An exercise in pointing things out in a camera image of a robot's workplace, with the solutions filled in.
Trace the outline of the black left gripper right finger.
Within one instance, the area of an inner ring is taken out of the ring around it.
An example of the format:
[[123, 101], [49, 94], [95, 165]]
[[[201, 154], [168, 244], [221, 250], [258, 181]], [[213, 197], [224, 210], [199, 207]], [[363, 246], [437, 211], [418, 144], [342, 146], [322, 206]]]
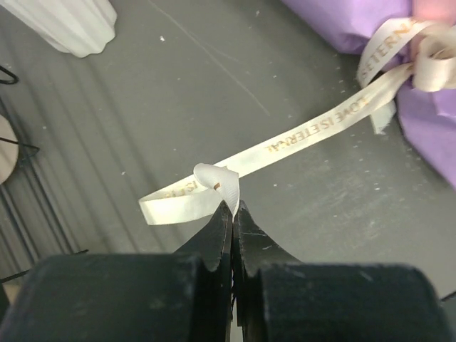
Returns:
[[245, 341], [453, 341], [433, 285], [408, 264], [308, 263], [239, 207], [237, 323]]

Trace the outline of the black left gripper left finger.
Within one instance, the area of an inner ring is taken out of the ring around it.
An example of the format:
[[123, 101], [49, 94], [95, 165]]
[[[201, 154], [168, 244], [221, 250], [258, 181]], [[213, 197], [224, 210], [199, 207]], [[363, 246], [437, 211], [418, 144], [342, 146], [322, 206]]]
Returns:
[[228, 341], [232, 214], [171, 254], [80, 254], [37, 264], [1, 320], [3, 341]]

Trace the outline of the purple flower bouquet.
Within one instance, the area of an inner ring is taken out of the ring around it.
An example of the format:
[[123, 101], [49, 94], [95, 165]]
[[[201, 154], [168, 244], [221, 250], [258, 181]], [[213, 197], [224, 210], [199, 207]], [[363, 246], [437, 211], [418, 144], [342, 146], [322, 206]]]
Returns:
[[455, 184], [455, 2], [286, 1], [337, 51], [361, 58], [356, 78], [395, 96], [408, 142]]

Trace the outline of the cream printed ribbon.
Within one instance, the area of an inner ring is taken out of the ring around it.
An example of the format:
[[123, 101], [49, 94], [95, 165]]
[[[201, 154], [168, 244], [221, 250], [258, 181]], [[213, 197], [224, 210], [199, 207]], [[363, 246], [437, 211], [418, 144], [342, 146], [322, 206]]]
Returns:
[[149, 225], [190, 222], [224, 202], [240, 205], [239, 179], [321, 142], [369, 117], [381, 133], [395, 115], [393, 99], [407, 79], [426, 93], [455, 88], [455, 27], [412, 18], [387, 20], [364, 48], [357, 70], [361, 90], [335, 108], [215, 165], [200, 163], [192, 175], [143, 197]]

